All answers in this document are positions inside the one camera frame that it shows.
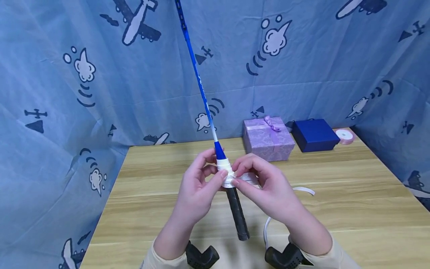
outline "person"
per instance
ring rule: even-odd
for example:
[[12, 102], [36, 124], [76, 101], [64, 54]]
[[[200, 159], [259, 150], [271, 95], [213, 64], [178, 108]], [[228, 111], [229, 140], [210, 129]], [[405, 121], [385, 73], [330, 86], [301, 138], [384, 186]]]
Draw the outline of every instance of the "person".
[[[185, 248], [191, 231], [209, 212], [227, 176], [227, 171], [218, 171], [214, 163], [215, 149], [211, 148], [198, 154], [184, 173], [173, 212], [155, 238], [141, 269], [190, 268]], [[313, 268], [360, 268], [300, 202], [280, 169], [254, 154], [238, 158], [232, 169], [236, 177], [247, 172], [257, 175], [261, 189], [237, 178], [232, 184], [265, 214], [285, 224], [290, 232], [289, 241], [301, 250]], [[205, 178], [211, 174], [214, 176], [207, 182]]]

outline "black clamp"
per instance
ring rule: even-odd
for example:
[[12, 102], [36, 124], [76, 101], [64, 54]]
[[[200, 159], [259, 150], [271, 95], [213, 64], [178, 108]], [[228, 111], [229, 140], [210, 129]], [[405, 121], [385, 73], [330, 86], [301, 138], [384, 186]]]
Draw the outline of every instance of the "black clamp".
[[188, 241], [185, 253], [188, 265], [194, 269], [209, 269], [219, 260], [218, 252], [213, 246], [209, 246], [205, 252], [201, 253], [198, 248], [191, 244], [191, 241]]
[[299, 264], [313, 266], [294, 244], [288, 244], [282, 253], [273, 247], [269, 247], [266, 250], [264, 260], [275, 269], [294, 269]]

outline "purple gift box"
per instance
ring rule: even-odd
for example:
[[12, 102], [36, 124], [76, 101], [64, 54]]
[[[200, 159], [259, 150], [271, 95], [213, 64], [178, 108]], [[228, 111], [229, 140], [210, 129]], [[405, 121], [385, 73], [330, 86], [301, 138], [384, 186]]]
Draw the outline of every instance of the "purple gift box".
[[280, 117], [243, 121], [243, 140], [246, 153], [266, 161], [288, 160], [295, 142]]

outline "left hand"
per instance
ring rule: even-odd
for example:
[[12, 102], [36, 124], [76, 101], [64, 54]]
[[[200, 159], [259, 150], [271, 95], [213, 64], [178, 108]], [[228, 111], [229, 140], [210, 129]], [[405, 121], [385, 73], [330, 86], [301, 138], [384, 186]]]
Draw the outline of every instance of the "left hand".
[[[215, 149], [207, 149], [197, 155], [184, 173], [173, 215], [194, 226], [209, 212], [212, 200], [227, 177], [227, 171], [218, 171]], [[206, 177], [213, 174], [210, 181]]]

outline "right hand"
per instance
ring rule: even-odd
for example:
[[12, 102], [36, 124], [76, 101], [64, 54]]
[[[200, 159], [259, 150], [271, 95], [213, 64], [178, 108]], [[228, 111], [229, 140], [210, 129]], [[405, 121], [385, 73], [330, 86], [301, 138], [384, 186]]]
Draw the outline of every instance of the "right hand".
[[238, 158], [232, 169], [236, 177], [255, 173], [261, 189], [238, 178], [232, 184], [272, 219], [288, 225], [295, 213], [304, 209], [282, 171], [257, 155], [250, 153]]

